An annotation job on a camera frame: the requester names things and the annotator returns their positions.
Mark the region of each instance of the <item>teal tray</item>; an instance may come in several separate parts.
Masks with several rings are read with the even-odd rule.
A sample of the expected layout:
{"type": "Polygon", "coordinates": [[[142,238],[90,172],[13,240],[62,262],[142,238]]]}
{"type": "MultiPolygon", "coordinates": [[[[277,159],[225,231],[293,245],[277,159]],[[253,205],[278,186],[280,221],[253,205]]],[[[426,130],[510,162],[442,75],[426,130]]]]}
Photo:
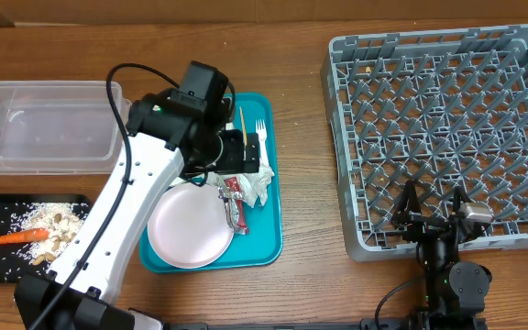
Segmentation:
{"type": "Polygon", "coordinates": [[[241,129],[239,107],[244,111],[244,121],[248,133],[256,131],[256,120],[264,119],[268,138],[266,147],[271,168],[275,176],[268,186],[268,201],[264,207],[259,199],[251,208],[244,205],[248,235],[234,235],[225,253],[215,262],[199,269],[178,269],[164,262],[154,252],[148,239],[148,229],[139,241],[139,258],[142,264],[155,273],[170,273],[197,270],[223,270],[238,267],[268,265],[276,260],[282,251],[281,193],[279,188],[278,166],[276,162],[276,141],[272,122],[272,107],[266,97],[258,93],[238,93],[236,95],[236,118],[234,126],[241,129]]]}

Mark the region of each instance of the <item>dish rack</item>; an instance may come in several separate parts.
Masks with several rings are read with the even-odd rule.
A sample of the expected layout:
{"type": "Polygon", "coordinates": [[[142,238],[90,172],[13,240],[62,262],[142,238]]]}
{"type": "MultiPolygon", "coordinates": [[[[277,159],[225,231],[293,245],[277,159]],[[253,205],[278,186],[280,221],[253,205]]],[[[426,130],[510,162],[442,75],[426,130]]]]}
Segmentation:
{"type": "Polygon", "coordinates": [[[390,223],[409,179],[423,215],[456,186],[495,214],[461,249],[528,248],[528,25],[337,37],[321,79],[352,259],[413,255],[390,223]]]}

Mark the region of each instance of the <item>wooden table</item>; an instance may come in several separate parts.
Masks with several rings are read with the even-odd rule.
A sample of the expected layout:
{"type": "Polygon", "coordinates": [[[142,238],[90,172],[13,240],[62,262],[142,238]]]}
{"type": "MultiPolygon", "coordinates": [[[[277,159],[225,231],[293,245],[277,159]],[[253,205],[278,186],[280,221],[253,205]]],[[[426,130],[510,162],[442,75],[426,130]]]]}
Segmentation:
{"type": "MultiPolygon", "coordinates": [[[[278,25],[171,25],[0,29],[0,80],[103,80],[133,61],[180,80],[190,60],[214,65],[239,92],[274,109],[284,249],[270,266],[156,275],[134,253],[118,306],[171,322],[336,322],[371,317],[393,287],[420,273],[414,260],[357,263],[346,254],[336,199],[336,156],[319,71],[329,40],[347,34],[468,28],[528,19],[366,21],[278,25]]],[[[164,83],[143,71],[116,79],[134,100],[164,83]]],[[[0,177],[0,193],[84,193],[107,177],[0,177]]],[[[528,250],[469,253],[494,274],[484,313],[491,329],[528,328],[528,250]]],[[[20,329],[14,285],[0,284],[0,329],[20,329]]],[[[422,302],[420,286],[390,299],[383,316],[422,302]]]]}

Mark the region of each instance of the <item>chopstick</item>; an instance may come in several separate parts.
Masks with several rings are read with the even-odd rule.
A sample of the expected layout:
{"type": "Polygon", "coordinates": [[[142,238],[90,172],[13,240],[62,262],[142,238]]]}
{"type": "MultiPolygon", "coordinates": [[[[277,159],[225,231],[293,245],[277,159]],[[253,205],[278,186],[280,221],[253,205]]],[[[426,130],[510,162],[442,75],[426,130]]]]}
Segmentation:
{"type": "Polygon", "coordinates": [[[246,136],[246,124],[244,123],[244,110],[242,107],[239,107],[239,117],[242,119],[242,133],[244,133],[244,145],[248,143],[248,138],[246,136]]]}

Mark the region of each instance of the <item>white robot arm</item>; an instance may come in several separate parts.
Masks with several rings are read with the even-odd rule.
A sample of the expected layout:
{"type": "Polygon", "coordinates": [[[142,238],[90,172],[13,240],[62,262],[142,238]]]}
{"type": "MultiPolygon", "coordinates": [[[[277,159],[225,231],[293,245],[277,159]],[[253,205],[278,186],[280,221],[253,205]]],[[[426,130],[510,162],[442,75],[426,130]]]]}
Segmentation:
{"type": "Polygon", "coordinates": [[[194,61],[179,86],[154,69],[126,63],[110,71],[107,86],[124,147],[85,224],[45,278],[28,274],[18,283],[16,305],[30,329],[161,329],[151,317],[112,306],[159,198],[179,176],[259,170],[258,135],[247,134],[244,145],[241,131],[222,130],[234,116],[235,92],[216,68],[194,61]],[[176,87],[135,101],[126,126],[110,88],[123,67],[154,72],[176,87]],[[224,99],[227,86],[231,100],[224,99]]]}
{"type": "MultiPolygon", "coordinates": [[[[152,210],[184,166],[181,151],[164,148],[164,140],[143,133],[128,138],[134,165],[130,185],[109,227],[88,258],[88,265],[71,284],[71,288],[78,292],[86,293],[90,288],[99,290],[99,299],[110,304],[114,304],[119,296],[127,263],[152,210]]],[[[57,283],[63,284],[67,280],[103,223],[124,178],[125,163],[126,153],[122,150],[117,166],[79,234],[51,264],[49,270],[56,272],[54,280],[57,283]]]]}

